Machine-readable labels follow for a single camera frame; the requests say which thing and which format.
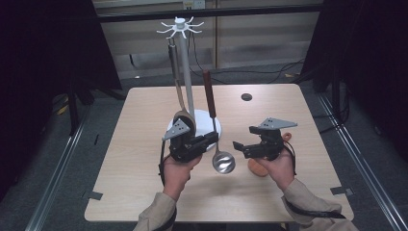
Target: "gray carpet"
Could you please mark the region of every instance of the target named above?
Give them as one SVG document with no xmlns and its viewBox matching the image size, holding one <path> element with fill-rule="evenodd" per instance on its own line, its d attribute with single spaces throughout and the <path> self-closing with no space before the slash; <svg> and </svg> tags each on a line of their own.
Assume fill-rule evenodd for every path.
<svg viewBox="0 0 408 231">
<path fill-rule="evenodd" d="M 272 71 L 282 65 L 250 66 L 234 68 L 237 70 Z M 286 72 L 299 72 L 300 66 Z M 261 73 L 219 73 L 212 77 L 221 82 L 216 84 L 265 84 L 272 81 L 276 74 Z M 200 77 L 192 77 L 194 85 L 201 85 Z M 289 83 L 293 78 L 280 76 L 273 83 Z M 140 79 L 122 80 L 126 94 L 130 88 L 148 86 L 173 86 L 171 76 L 156 76 Z M 300 84 L 302 92 L 312 112 L 312 115 L 324 114 L 318 97 L 312 89 L 311 82 Z M 123 101 L 110 98 L 99 91 L 94 91 L 95 102 L 90 106 L 89 119 L 86 121 L 83 134 L 68 165 L 64 180 L 50 209 L 42 230 L 132 230 L 134 222 L 88 222 L 84 212 L 88 201 L 83 194 L 92 189 L 104 155 L 120 115 Z M 85 106 L 79 104 L 81 112 Z M 315 119 L 320 130 L 331 126 L 327 117 Z M 350 117 L 345 124 L 352 138 L 355 139 L 372 170 L 385 187 L 400 212 L 408 217 L 408 165 L 395 153 L 392 144 L 386 137 L 378 136 L 373 129 L 374 124 L 364 110 L 350 98 Z M 34 209 L 44 192 L 49 179 L 57 165 L 64 146 L 68 140 L 69 114 L 53 115 L 48 123 L 38 154 L 21 177 L 20 182 L 13 186 L 5 199 L 0 203 L 0 230 L 24 230 L 34 212 Z M 333 162 L 342 185 L 351 188 L 354 195 L 348 199 L 355 214 L 354 223 L 360 230 L 392 230 L 384 213 L 362 176 L 349 158 L 342 141 L 335 130 L 321 134 L 329 156 Z M 174 230 L 272 230 L 271 224 L 259 226 L 233 226 L 223 224 L 177 224 Z M 297 230 L 296 224 L 291 224 L 291 230 Z"/>
</svg>

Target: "forearm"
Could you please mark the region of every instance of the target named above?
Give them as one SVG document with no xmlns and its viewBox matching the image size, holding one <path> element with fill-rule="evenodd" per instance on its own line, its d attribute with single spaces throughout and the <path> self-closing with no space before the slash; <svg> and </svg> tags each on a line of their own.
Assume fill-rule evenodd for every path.
<svg viewBox="0 0 408 231">
<path fill-rule="evenodd" d="M 341 205 L 316 197 L 297 179 L 294 179 L 284 190 L 284 197 L 282 199 L 294 221 L 300 224 L 301 230 L 344 230 L 345 228 L 346 230 L 357 230 L 351 221 L 347 219 L 307 217 L 296 214 L 289 209 L 286 200 L 295 207 L 306 211 L 336 213 L 342 211 Z"/>
<path fill-rule="evenodd" d="M 158 192 L 153 203 L 139 215 L 138 225 L 134 231 L 150 231 L 164 228 L 164 225 L 172 223 L 175 219 L 176 201 L 165 193 Z"/>
</svg>

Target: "orange object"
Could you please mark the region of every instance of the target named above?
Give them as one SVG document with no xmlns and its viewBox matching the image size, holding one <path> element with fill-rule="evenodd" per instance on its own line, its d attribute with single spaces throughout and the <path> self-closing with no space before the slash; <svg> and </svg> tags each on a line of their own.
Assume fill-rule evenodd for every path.
<svg viewBox="0 0 408 231">
<path fill-rule="evenodd" d="M 289 141 L 292 137 L 291 133 L 285 133 L 284 135 L 282 135 L 282 140 L 283 141 Z M 254 173 L 255 175 L 259 176 L 259 177 L 265 177 L 268 175 L 268 171 L 266 168 L 264 168 L 263 166 L 259 165 L 254 159 L 249 158 L 248 160 L 248 168 L 249 170 L 252 171 L 252 173 Z"/>
</svg>

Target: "wooden table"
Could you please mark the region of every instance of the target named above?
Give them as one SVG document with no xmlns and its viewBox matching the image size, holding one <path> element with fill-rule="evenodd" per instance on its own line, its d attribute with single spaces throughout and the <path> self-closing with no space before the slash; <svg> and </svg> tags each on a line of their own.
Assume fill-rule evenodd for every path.
<svg viewBox="0 0 408 231">
<path fill-rule="evenodd" d="M 340 181 L 329 159 L 304 97 L 297 85 L 213 86 L 217 118 L 222 127 L 219 149 L 232 153 L 237 166 L 230 174 L 217 173 L 211 164 L 215 149 L 204 153 L 191 173 L 177 203 L 176 221 L 185 222 L 288 222 L 282 192 L 269 177 L 258 177 L 232 141 L 258 143 L 249 126 L 271 116 L 296 122 L 282 129 L 293 134 L 297 178 L 317 196 L 343 205 L 343 214 L 353 219 L 344 194 L 330 188 Z M 204 87 L 192 87 L 195 109 L 208 111 Z M 251 101 L 242 94 L 250 93 Z M 163 189 L 158 175 L 162 136 L 180 110 L 174 87 L 131 89 L 117 122 L 94 191 L 101 200 L 90 199 L 85 218 L 89 221 L 135 221 Z"/>
</svg>

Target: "person's left hand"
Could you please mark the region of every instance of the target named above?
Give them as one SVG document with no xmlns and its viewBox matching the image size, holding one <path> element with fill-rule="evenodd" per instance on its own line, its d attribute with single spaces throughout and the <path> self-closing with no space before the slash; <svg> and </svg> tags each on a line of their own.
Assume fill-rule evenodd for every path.
<svg viewBox="0 0 408 231">
<path fill-rule="evenodd" d="M 202 155 L 188 163 L 176 162 L 171 156 L 165 160 L 165 188 L 163 193 L 167 194 L 175 201 L 180 197 L 187 181 L 190 179 L 190 172 L 201 161 Z"/>
</svg>

